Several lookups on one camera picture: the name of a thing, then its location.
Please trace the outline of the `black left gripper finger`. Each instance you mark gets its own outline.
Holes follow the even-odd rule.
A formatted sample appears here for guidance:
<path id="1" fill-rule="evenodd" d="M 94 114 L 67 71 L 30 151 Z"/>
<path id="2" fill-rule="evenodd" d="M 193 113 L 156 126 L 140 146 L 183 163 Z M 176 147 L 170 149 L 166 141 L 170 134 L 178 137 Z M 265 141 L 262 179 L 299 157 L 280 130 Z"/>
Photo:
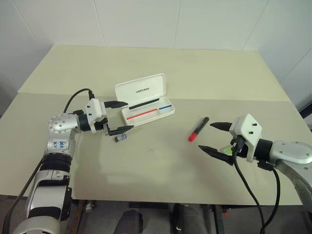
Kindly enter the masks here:
<path id="1" fill-rule="evenodd" d="M 123 101 L 106 101 L 104 103 L 105 108 L 120 108 L 123 106 L 127 106 L 128 103 L 127 102 L 123 102 Z"/>
<path id="2" fill-rule="evenodd" d="M 115 135 L 123 134 L 123 133 L 131 130 L 133 127 L 134 127 L 134 125 L 129 125 L 129 126 L 117 127 L 114 130 L 109 129 L 109 136 L 115 136 Z"/>

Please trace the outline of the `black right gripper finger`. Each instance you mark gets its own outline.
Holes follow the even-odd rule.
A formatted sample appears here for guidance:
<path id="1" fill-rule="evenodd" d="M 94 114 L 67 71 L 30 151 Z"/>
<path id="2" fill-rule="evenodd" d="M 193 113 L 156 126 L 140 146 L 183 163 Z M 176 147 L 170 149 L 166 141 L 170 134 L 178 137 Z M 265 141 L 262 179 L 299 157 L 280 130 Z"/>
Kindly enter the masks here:
<path id="1" fill-rule="evenodd" d="M 232 157 L 229 155 L 226 155 L 224 153 L 219 152 L 217 149 L 209 147 L 209 146 L 198 146 L 203 152 L 207 153 L 209 156 L 216 158 L 218 160 L 224 161 L 228 163 L 229 165 L 233 165 Z"/>
<path id="2" fill-rule="evenodd" d="M 222 131 L 229 131 L 232 124 L 229 122 L 214 122 L 210 125 Z"/>

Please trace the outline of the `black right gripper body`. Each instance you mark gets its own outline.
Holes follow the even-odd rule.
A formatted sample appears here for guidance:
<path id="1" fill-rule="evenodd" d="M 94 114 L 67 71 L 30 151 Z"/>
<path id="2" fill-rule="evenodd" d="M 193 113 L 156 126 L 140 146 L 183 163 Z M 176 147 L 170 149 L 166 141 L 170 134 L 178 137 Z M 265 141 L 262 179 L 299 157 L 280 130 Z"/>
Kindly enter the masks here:
<path id="1" fill-rule="evenodd" d="M 232 155 L 236 155 L 241 158 L 247 157 L 248 146 L 246 140 L 242 136 L 237 136 L 231 140 Z"/>

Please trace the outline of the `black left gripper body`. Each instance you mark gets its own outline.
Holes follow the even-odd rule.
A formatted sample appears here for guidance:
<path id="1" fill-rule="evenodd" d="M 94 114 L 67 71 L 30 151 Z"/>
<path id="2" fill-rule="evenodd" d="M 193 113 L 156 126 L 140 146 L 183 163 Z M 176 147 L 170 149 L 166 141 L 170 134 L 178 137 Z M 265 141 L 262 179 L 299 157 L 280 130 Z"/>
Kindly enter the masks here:
<path id="1" fill-rule="evenodd" d="M 95 126 L 95 129 L 97 131 L 102 130 L 106 136 L 110 135 L 110 129 L 108 126 L 108 119 L 107 118 L 104 118 L 101 121 L 96 121 L 94 126 Z"/>

